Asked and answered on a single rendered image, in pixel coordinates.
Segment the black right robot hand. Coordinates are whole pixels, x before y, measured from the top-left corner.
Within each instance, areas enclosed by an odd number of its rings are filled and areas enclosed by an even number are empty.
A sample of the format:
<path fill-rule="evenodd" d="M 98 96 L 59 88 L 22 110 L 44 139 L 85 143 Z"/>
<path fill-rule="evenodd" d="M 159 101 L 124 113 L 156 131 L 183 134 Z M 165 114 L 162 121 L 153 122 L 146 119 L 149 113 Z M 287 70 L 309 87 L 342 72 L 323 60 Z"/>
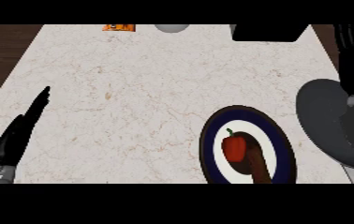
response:
<path fill-rule="evenodd" d="M 334 24 L 339 51 L 339 79 L 343 91 L 354 96 L 354 24 Z"/>

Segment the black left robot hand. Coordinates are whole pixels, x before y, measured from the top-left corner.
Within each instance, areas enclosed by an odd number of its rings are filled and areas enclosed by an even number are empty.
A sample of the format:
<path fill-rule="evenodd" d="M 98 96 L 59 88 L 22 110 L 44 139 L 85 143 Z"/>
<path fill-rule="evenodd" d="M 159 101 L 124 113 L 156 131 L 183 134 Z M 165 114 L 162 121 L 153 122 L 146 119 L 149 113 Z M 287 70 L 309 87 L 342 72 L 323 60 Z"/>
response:
<path fill-rule="evenodd" d="M 48 104 L 50 87 L 37 95 L 25 114 L 11 120 L 0 136 L 0 166 L 16 166 L 29 143 L 34 126 Z"/>

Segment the blue rimmed white plate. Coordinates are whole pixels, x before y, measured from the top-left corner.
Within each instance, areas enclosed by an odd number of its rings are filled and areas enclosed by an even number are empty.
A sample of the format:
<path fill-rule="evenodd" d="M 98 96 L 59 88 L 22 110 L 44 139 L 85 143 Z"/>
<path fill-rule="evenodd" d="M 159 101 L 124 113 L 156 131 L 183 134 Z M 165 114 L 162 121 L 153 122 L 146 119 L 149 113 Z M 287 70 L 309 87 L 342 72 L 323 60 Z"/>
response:
<path fill-rule="evenodd" d="M 280 126 L 258 109 L 233 105 L 209 117 L 199 137 L 199 161 L 209 184 L 250 183 L 252 178 L 240 174 L 222 155 L 221 142 L 233 132 L 253 136 L 267 163 L 274 184 L 293 184 L 298 178 L 295 152 Z"/>

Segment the red bell pepper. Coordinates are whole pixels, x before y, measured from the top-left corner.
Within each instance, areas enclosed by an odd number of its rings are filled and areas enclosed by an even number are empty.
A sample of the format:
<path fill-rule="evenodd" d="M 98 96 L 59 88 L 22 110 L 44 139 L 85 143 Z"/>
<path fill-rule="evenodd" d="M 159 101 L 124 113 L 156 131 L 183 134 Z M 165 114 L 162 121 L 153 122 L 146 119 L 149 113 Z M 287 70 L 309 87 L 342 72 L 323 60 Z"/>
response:
<path fill-rule="evenodd" d="M 228 162 L 242 162 L 246 155 L 246 141 L 227 129 L 230 136 L 222 139 L 221 149 Z"/>

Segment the black appliance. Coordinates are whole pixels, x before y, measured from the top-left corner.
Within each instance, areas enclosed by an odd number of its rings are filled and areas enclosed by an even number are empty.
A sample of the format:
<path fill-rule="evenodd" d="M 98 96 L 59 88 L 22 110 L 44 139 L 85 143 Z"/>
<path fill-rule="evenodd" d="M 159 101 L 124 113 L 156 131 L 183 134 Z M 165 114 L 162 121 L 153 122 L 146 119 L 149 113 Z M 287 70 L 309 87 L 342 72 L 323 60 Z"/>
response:
<path fill-rule="evenodd" d="M 295 42 L 306 24 L 236 24 L 231 28 L 234 41 Z"/>

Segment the grey round object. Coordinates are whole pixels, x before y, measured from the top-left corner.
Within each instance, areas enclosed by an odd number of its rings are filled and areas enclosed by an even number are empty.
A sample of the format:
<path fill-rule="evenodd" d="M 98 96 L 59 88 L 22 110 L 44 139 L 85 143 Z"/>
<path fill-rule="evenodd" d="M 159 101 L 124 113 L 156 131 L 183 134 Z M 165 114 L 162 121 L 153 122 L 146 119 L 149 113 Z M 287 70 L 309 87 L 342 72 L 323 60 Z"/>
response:
<path fill-rule="evenodd" d="M 187 29 L 188 25 L 187 24 L 156 24 L 155 27 L 163 33 L 178 33 Z"/>

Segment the dark brown elongated object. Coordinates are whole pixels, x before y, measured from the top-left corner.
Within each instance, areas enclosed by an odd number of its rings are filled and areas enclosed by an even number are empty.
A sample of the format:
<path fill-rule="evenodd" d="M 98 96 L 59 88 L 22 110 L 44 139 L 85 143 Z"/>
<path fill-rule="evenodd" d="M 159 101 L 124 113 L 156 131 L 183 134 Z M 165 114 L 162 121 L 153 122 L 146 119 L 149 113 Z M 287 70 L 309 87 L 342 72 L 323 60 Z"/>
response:
<path fill-rule="evenodd" d="M 255 140 L 255 137 L 246 132 L 234 132 L 234 137 L 239 137 L 246 142 L 246 153 L 240 162 L 231 162 L 231 168 L 242 174 L 250 175 L 255 184 L 271 184 L 271 176 L 267 169 L 262 150 Z"/>

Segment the orange box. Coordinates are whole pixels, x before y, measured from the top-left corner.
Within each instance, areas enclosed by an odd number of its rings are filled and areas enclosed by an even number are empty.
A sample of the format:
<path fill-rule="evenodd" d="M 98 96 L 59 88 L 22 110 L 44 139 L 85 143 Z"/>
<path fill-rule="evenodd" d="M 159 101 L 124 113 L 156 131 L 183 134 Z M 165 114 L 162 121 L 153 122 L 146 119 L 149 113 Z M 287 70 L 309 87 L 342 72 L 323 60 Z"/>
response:
<path fill-rule="evenodd" d="M 101 31 L 127 31 L 135 32 L 135 24 L 106 24 Z"/>

